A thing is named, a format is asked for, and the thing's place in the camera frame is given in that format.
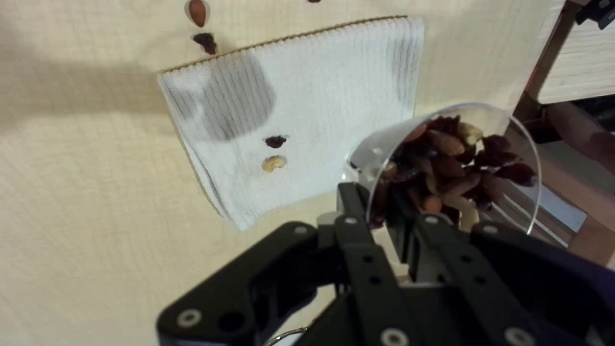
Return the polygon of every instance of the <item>white napkin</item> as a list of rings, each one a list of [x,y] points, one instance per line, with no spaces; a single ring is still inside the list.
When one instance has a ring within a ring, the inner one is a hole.
[[[220,216],[257,216],[328,191],[372,131],[412,118],[422,26],[387,18],[282,39],[159,76],[191,166]],[[268,149],[266,137],[286,137]],[[286,166],[263,172],[263,160]]]

